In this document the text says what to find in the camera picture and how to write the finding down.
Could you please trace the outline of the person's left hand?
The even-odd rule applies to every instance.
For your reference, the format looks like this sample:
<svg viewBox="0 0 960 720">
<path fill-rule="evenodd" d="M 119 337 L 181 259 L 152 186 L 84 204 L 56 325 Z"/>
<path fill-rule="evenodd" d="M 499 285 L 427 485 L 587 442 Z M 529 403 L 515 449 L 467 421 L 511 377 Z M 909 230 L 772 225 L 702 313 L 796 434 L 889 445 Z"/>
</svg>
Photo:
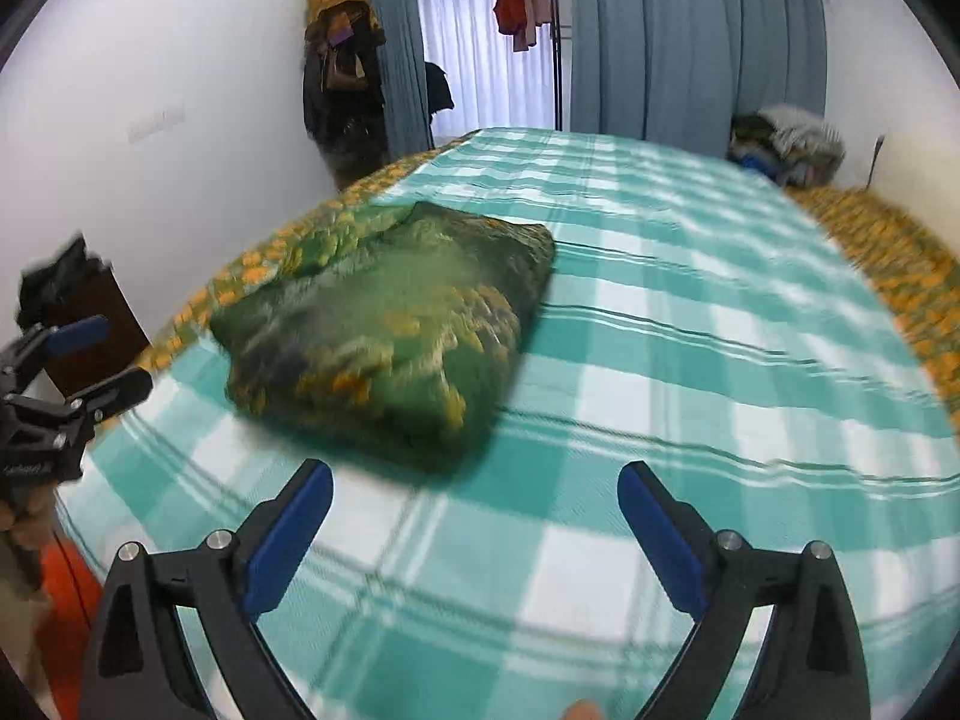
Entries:
<svg viewBox="0 0 960 720">
<path fill-rule="evenodd" d="M 31 600 L 43 585 L 41 553 L 55 533 L 57 483 L 14 489 L 2 483 L 2 585 Z"/>
</svg>

